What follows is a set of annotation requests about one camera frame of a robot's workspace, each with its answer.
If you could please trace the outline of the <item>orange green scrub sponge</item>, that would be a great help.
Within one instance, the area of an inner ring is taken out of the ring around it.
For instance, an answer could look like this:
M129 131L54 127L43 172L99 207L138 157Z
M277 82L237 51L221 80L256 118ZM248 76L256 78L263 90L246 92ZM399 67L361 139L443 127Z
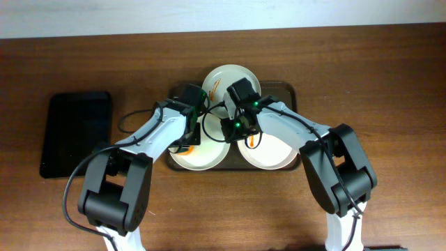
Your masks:
M182 147L179 150L178 155L189 155L189 154L191 154L191 152L193 150L194 150L194 146Z

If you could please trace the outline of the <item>pale green plate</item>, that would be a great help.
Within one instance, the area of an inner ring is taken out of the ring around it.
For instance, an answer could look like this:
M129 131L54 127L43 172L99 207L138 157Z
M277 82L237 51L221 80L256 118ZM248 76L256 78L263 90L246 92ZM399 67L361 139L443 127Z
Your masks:
M210 111L211 114L220 119L235 118L236 105L228 94L227 88L243 78L246 78L251 83L255 93L261 95L261 85L257 77L252 71L243 66L226 64L215 68L206 76L202 89L210 98L210 104L207 106L207 109L224 101L224 105L212 109Z

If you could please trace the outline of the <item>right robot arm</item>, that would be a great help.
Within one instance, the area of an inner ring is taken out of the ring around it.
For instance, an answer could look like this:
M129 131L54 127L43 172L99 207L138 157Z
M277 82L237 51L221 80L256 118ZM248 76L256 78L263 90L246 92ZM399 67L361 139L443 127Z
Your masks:
M363 250L362 218L377 177L354 130L310 121L273 96L260 96L239 79L226 88L221 104L226 142L265 133L296 150L314 199L326 212L326 250Z

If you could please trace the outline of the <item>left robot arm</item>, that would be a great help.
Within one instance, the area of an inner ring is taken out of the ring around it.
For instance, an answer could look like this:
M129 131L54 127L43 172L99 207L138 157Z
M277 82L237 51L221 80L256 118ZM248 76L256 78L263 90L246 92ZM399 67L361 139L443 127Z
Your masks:
M150 119L131 136L81 162L86 167L78 210L108 250L143 250L138 227L148 206L153 163L161 154L200 142L197 120L206 92L189 84L157 102Z

